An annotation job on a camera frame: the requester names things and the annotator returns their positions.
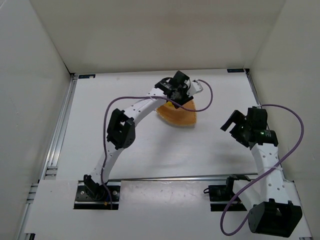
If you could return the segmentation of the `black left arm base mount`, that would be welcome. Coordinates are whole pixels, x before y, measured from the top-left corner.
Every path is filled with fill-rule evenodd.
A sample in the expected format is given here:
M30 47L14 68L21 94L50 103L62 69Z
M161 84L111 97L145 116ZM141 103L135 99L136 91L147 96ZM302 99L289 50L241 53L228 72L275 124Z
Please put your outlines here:
M109 196L107 190L102 185L99 187L99 193L94 196L93 193L90 193L84 182L79 181L73 208L75 210L117 211L120 203L121 182L112 180L109 181L106 186L108 187L111 196Z

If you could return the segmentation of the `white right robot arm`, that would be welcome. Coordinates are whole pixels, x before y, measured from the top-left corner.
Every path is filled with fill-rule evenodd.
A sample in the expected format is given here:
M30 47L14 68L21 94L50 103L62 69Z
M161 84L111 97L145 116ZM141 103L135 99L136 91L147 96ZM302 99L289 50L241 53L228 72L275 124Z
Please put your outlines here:
M264 108L250 107L247 114L235 110L221 127L226 131L231 124L231 136L249 148L258 176L250 180L245 175L231 175L226 186L234 194L226 204L220 223L232 203L239 199L248 213L241 225L248 224L252 233L288 238L303 216L301 206L290 199L286 187L282 162L300 145L299 138L293 149L283 158L278 155L278 138L267 128L268 113Z

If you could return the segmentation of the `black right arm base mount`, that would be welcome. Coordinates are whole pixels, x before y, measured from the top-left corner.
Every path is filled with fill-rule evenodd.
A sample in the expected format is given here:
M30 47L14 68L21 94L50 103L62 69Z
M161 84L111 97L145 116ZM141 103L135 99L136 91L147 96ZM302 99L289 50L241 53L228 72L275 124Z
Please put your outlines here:
M211 212L223 212L234 195L232 191L227 190L226 185L209 185L203 190L203 193L209 196ZM227 209L228 212L243 212L246 210L238 197Z

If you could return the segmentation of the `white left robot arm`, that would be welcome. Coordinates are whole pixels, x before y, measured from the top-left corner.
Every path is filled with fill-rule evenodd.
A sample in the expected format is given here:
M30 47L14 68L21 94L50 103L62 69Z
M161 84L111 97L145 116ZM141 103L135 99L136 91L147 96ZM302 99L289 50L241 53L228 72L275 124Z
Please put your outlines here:
M136 138L136 126L155 109L172 102L175 108L182 106L203 90L197 80L177 71L173 77L166 77L144 97L126 109L114 109L107 121L107 113L103 120L103 153L90 174L83 177L85 193L94 201L104 201L110 194L106 189L110 172L121 154Z

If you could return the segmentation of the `yellow fake banana bunch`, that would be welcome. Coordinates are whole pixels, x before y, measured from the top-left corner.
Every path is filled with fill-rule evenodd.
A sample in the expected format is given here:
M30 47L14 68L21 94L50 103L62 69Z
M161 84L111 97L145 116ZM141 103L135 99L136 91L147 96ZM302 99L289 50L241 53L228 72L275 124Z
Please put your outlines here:
M174 108L175 108L175 105L174 105L172 102L170 102L170 101L168 101L168 102L165 104L165 106L166 106L167 108L169 108L169 109L174 109Z

